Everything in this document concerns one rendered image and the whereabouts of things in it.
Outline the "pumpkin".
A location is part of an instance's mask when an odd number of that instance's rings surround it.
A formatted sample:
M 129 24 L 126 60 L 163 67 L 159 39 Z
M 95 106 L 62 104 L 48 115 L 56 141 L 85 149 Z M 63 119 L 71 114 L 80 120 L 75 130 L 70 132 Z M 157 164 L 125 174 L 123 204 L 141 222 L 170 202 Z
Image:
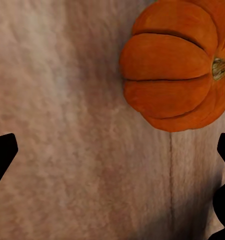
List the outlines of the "pumpkin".
M 225 0 L 157 0 L 120 53 L 127 103 L 154 128 L 203 129 L 225 111 Z

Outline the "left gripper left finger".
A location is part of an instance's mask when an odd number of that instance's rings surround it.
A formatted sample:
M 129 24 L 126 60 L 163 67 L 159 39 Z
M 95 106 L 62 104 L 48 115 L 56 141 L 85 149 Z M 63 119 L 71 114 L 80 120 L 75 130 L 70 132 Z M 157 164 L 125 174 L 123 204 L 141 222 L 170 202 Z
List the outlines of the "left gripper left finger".
M 17 152 L 17 140 L 13 133 L 0 136 L 0 180 Z

